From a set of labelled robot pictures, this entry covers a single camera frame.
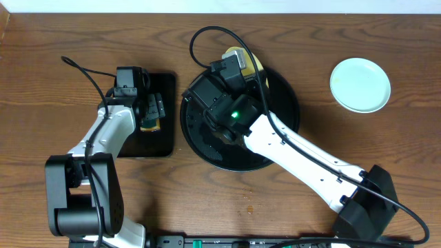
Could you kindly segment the light green plate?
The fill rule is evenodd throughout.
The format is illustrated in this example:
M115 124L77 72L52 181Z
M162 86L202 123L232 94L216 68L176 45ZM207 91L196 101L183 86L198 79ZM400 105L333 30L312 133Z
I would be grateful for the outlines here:
M337 103L356 113L382 109L390 99L391 83L376 63L363 58L339 62L332 70L329 88Z

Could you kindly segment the yellow plate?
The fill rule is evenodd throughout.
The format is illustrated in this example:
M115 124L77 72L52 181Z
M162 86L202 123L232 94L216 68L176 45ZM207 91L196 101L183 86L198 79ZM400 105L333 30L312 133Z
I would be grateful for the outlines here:
M246 87L248 86L249 81L253 81L256 73L258 72L261 76L261 79L265 82L265 85L268 85L267 79L266 79L266 72L264 70L264 67L258 60L258 58L252 54L249 55L247 51L244 49L245 52L245 60L247 62L247 68L242 70L244 79L246 81Z

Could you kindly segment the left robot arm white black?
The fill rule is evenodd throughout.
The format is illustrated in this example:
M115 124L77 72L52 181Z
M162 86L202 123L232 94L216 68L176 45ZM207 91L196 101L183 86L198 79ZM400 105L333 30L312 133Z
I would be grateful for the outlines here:
M115 160L142 117L165 116L159 93L107 99L89 132L65 155L45 163L49 229L71 247L155 247L146 228L124 214Z

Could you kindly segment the yellow green scrub sponge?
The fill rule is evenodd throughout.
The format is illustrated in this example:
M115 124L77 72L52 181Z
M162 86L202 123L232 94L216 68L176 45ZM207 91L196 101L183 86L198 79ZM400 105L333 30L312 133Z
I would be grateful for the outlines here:
M140 126L142 132L158 132L161 130L160 120L158 118L154 120L144 120Z

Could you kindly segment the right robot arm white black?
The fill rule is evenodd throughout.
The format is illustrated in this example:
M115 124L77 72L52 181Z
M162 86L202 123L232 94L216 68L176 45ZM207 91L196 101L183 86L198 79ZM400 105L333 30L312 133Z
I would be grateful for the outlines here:
M231 47L213 62L220 96L207 110L207 120L226 143L242 143L245 149L279 164L321 197L338 215L333 231L339 238L378 241L395 216L397 195L390 174L374 165L365 171L337 159L285 125L250 87L264 90L265 71L255 55Z

